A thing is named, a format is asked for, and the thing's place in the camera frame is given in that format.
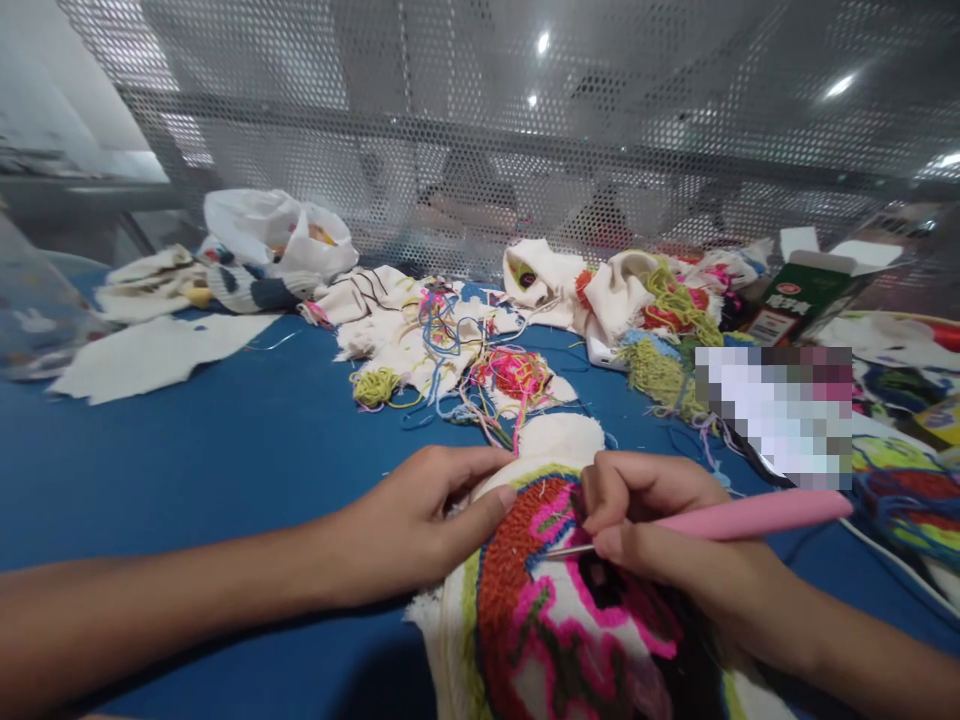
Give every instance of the finger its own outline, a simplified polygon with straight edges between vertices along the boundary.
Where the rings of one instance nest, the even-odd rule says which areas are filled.
[[[593,465],[587,465],[580,471],[580,486],[583,488],[583,504],[586,516],[590,517],[600,505],[600,495],[597,492],[597,482],[594,476]]]
[[[594,466],[601,497],[611,497],[615,503],[615,512],[601,503],[603,512],[591,516],[594,532],[621,522],[624,490],[632,498],[629,504],[642,506],[649,511],[644,514],[653,517],[676,515],[730,500],[716,478],[687,458],[603,451],[597,453]]]
[[[630,490],[622,478],[611,473],[609,469],[602,471],[594,464],[584,469],[580,482],[587,497],[584,530],[594,535],[605,527],[623,522],[630,507]]]
[[[493,535],[517,500],[511,485],[501,485],[478,498],[467,508],[439,526],[441,565],[449,573]]]
[[[597,554],[635,575],[694,596],[724,597],[739,575],[736,550],[647,523],[607,528],[594,538]]]
[[[516,460],[500,448],[438,448],[433,471],[447,481],[447,492],[467,490]]]

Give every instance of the green carton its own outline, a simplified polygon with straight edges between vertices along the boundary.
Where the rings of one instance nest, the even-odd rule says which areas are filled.
[[[801,336],[815,335],[903,252],[895,245],[863,240],[846,240],[829,253],[820,252],[812,227],[781,230],[780,247],[787,264],[770,283],[747,327],[765,346],[789,345]]]

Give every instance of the blue tablecloth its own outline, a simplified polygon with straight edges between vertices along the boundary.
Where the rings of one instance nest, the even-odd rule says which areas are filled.
[[[255,345],[198,369],[189,382],[98,407],[55,399],[45,384],[0,382],[0,570],[98,555],[155,553],[263,532],[333,512],[417,448],[472,445],[480,431],[439,419],[401,430],[405,411],[361,414],[350,363],[334,363],[330,333],[296,316]],[[679,454],[664,421],[623,375],[588,369],[573,335],[534,327],[522,337],[574,386],[621,449]],[[719,453],[734,487],[769,490],[748,465]],[[932,645],[960,654],[960,633],[898,570],[840,526],[771,539],[794,570]],[[105,696],[132,717],[432,717],[419,633],[402,601],[312,618],[165,663]],[[778,684],[817,715],[836,707]]]

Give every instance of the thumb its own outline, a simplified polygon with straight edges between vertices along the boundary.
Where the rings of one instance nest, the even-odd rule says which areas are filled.
[[[597,554],[635,575],[672,585],[692,595],[709,594],[732,575],[736,553],[722,543],[701,540],[650,523],[607,528],[593,541]]]
[[[510,485],[501,485],[484,494],[475,502],[441,525],[444,554],[449,567],[454,568],[473,554],[493,535],[517,500],[517,491]]]

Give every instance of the pink crochet hook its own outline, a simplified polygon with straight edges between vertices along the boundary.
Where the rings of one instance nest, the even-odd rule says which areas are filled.
[[[853,505],[836,490],[783,490],[712,505],[654,521],[654,525],[705,540],[743,540],[848,517]],[[593,550],[593,545],[551,550],[560,560]]]

